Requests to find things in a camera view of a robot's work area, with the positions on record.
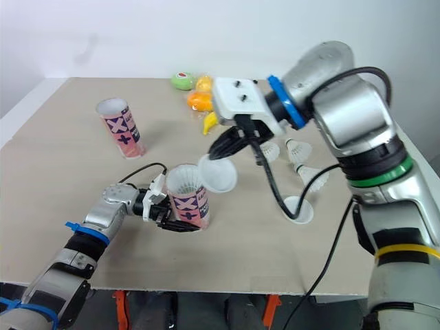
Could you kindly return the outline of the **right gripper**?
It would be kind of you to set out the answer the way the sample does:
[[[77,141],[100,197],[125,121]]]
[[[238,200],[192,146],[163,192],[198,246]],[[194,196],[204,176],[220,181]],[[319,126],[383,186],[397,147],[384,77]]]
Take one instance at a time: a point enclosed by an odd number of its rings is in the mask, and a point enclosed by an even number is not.
[[[235,126],[234,138],[244,146],[250,142],[262,144],[273,137],[274,133],[261,120],[242,120]]]

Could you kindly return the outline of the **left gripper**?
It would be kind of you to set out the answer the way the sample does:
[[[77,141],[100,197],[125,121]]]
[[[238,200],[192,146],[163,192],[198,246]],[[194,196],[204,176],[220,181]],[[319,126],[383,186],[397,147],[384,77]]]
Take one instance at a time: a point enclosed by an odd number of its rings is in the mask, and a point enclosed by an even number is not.
[[[201,228],[186,221],[169,221],[171,216],[171,203],[164,199],[158,204],[150,207],[150,220],[163,229],[173,232],[196,232]]]

